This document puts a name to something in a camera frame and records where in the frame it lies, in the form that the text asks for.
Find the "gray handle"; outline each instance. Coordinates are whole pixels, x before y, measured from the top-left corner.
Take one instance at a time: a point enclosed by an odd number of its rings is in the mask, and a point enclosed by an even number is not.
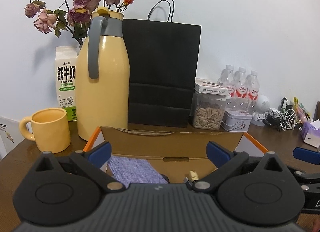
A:
[[[88,44],[88,71],[91,79],[99,78],[99,45],[102,28],[107,27],[108,21],[105,17],[93,18],[89,31]]]

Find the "cow illustration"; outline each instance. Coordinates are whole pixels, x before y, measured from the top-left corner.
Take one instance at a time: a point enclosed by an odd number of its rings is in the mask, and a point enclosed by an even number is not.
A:
[[[66,99],[60,99],[60,96],[59,96],[59,101],[60,101],[61,108],[72,107],[72,103],[73,103],[72,96],[70,96]]]

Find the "milk carton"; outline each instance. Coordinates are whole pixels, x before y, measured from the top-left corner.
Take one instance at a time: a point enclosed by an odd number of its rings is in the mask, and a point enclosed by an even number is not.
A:
[[[58,103],[67,111],[68,121],[77,120],[76,116],[76,48],[72,46],[56,47],[56,89]]]

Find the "bag handle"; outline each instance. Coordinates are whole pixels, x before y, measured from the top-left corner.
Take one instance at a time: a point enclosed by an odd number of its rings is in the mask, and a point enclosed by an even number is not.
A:
[[[170,20],[170,22],[172,22],[173,13],[174,13],[174,0],[172,0],[172,6],[173,6],[173,7],[172,7],[172,13],[171,13],[171,5],[170,5],[169,1],[167,1],[167,0],[161,0],[161,1],[157,2],[155,6],[152,7],[152,9],[151,9],[151,11],[149,12],[149,15],[148,15],[148,20],[150,19],[150,16],[151,16],[154,8],[155,8],[159,3],[161,3],[161,2],[167,2],[167,3],[169,4],[170,13],[169,13],[169,17],[168,17],[167,22],[169,22],[170,15],[171,15],[171,20]]]

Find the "snack package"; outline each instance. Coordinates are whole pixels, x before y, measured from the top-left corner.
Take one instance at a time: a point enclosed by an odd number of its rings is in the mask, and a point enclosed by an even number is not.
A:
[[[303,104],[299,104],[298,98],[294,97],[293,99],[294,104],[294,111],[297,114],[297,118],[300,120],[301,123],[307,122],[311,119],[310,113],[307,109],[303,106]]]

